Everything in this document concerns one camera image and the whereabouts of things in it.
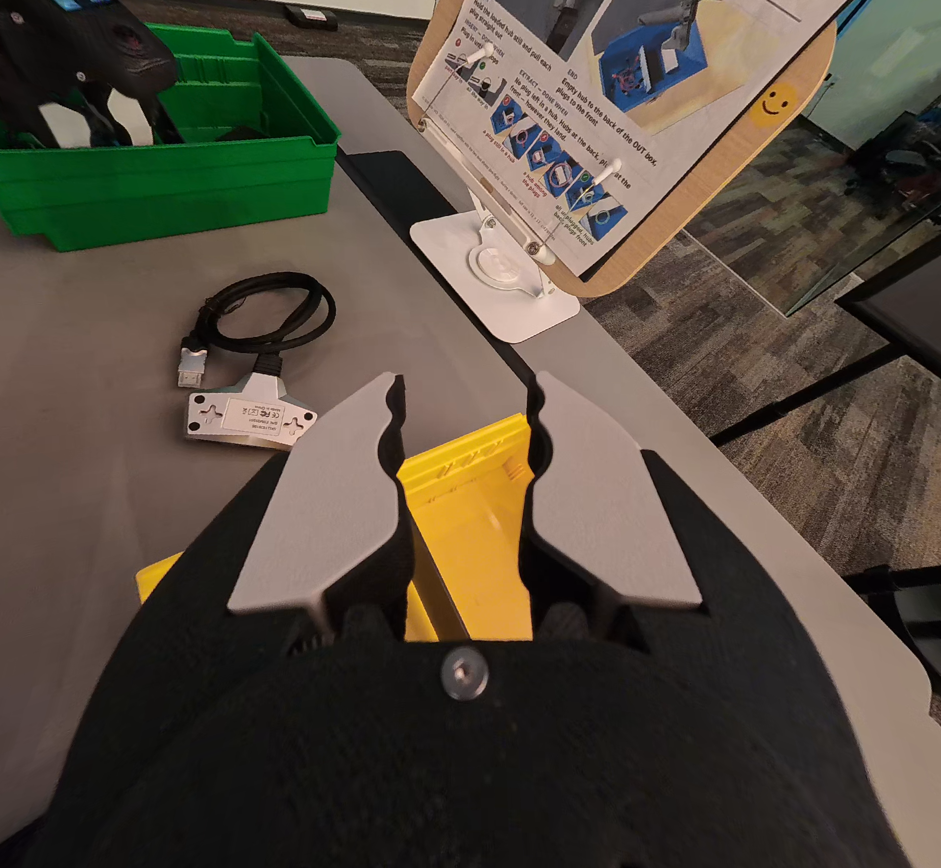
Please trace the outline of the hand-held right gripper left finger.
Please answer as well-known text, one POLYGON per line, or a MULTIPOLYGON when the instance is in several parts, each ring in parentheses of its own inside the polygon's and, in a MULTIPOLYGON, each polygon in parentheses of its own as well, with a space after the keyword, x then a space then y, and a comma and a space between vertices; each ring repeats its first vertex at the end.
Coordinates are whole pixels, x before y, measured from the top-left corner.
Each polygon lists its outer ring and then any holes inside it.
POLYGON ((413 530, 397 475, 406 386, 382 373, 321 416, 290 450, 229 596, 229 611, 406 616, 413 530))

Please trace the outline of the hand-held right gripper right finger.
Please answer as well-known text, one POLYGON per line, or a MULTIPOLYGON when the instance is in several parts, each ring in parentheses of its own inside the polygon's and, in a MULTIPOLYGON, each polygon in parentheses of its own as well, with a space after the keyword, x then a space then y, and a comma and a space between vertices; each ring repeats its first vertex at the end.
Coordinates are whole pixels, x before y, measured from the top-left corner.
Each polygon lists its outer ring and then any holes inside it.
POLYGON ((691 610, 703 597, 642 449, 606 411, 535 374, 524 524, 528 540, 602 603, 691 610))

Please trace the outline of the yellow plastic bin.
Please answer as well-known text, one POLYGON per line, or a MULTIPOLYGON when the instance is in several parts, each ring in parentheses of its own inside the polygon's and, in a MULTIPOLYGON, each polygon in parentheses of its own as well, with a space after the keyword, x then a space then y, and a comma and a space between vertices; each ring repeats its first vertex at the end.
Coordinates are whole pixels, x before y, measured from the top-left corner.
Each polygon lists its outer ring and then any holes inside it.
POLYGON ((512 415, 406 459, 398 480, 428 553, 407 590, 405 640, 528 640, 519 574, 531 429, 512 415))

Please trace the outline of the green plastic bin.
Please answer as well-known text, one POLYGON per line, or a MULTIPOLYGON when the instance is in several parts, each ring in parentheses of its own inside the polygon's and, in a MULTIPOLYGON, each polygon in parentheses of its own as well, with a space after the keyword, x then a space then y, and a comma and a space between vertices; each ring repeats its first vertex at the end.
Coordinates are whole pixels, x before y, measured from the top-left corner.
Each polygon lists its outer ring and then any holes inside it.
POLYGON ((323 214, 340 130, 259 33, 149 24, 178 62, 161 101, 180 145, 13 148, 1 209, 59 252, 323 214))

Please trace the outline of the white stand base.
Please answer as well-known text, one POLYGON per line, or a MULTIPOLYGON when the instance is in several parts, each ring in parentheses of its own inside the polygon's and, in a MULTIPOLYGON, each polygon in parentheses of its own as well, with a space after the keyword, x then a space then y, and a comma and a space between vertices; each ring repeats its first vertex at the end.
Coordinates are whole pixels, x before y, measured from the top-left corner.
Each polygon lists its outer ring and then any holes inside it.
POLYGON ((560 291, 491 215, 417 222, 409 237, 488 332, 516 345, 569 321, 582 305, 560 291))

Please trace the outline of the black mat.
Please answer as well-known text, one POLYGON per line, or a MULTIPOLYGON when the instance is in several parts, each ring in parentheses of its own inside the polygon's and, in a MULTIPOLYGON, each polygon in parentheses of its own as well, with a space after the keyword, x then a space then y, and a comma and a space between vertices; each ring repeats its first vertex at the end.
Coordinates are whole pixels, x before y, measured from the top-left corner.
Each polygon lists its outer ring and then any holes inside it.
POLYGON ((456 208, 401 150, 349 154, 339 148, 336 161, 425 271, 469 319, 488 346, 524 386, 529 386, 535 380, 535 372, 519 356, 514 346, 498 340, 488 331, 453 284, 411 238, 410 230, 417 223, 454 216, 456 208))

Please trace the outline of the black monitor on stand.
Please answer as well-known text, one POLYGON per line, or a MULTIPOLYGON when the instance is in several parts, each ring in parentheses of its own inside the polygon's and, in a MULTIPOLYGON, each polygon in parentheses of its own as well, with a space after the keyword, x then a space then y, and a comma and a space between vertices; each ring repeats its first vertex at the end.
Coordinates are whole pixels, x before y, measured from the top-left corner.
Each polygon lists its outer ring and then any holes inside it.
POLYGON ((793 411, 907 357, 940 376, 940 238, 892 263, 837 298, 836 305, 885 344, 814 384, 767 404, 711 437, 723 447, 783 419, 793 411))

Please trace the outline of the yellow smiley sticker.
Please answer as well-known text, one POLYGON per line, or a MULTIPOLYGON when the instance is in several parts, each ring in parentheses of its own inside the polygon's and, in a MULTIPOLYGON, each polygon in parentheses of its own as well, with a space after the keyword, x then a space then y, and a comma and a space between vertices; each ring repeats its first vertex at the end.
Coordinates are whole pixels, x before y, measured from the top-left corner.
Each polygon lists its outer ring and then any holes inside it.
POLYGON ((788 122, 797 104, 798 92, 795 86, 777 82, 756 100, 749 111, 749 119, 761 127, 776 128, 788 122))

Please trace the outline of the printed instruction sheet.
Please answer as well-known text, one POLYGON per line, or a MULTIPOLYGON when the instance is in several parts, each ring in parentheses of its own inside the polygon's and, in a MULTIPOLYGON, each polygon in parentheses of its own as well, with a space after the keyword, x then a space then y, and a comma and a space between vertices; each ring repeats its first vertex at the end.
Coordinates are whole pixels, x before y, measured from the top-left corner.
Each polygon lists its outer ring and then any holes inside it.
POLYGON ((463 0, 415 101, 593 275, 851 0, 463 0))

